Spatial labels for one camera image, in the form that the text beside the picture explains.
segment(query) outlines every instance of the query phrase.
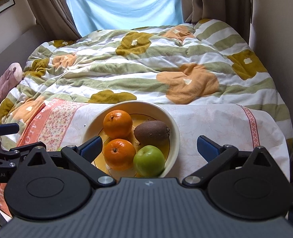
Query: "light blue cloth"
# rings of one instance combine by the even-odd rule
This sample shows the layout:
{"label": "light blue cloth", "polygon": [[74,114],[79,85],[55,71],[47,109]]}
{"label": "light blue cloth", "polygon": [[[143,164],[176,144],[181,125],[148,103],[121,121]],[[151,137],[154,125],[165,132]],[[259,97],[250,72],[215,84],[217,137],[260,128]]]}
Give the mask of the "light blue cloth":
{"label": "light blue cloth", "polygon": [[99,29],[183,23],[181,0],[66,0],[82,36]]}

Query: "wall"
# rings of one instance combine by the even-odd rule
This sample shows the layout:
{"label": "wall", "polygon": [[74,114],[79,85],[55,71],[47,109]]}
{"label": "wall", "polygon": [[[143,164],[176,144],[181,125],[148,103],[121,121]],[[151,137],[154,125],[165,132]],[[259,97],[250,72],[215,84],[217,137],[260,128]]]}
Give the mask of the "wall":
{"label": "wall", "polygon": [[274,79],[293,125],[293,0],[254,0],[250,46]]}
{"label": "wall", "polygon": [[0,13],[0,53],[36,24],[27,0],[14,1],[14,6]]}

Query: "green apple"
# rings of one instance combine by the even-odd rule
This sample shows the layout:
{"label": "green apple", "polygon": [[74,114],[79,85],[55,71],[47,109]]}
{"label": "green apple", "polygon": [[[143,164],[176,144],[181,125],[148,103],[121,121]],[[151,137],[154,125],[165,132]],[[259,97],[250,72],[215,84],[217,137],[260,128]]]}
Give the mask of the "green apple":
{"label": "green apple", "polygon": [[155,146],[141,148],[133,158],[135,170],[144,177],[156,177],[164,169],[165,158],[161,150]]}

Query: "comforter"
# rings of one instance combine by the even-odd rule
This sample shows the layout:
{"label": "comforter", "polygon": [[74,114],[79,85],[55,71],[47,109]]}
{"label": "comforter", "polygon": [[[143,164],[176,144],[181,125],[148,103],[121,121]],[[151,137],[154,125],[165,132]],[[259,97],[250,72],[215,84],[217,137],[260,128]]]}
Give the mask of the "comforter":
{"label": "comforter", "polygon": [[20,125],[18,134],[1,138],[3,148],[15,147],[28,122],[54,98],[234,103],[268,112],[288,143],[293,137],[288,108],[267,70],[241,36],[219,20],[100,30],[77,41],[43,43],[28,58],[24,79],[0,105],[0,123]]}

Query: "orange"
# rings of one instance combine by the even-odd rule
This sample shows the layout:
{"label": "orange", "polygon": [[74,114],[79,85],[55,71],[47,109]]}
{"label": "orange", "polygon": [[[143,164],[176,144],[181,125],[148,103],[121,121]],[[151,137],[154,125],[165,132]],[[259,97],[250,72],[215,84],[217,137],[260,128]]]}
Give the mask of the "orange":
{"label": "orange", "polygon": [[135,154],[134,146],[129,141],[122,139],[112,140],[103,148],[106,164],[117,171],[133,167]]}
{"label": "orange", "polygon": [[103,120],[103,130],[112,139],[126,138],[132,129],[131,116],[122,110],[108,113]]}

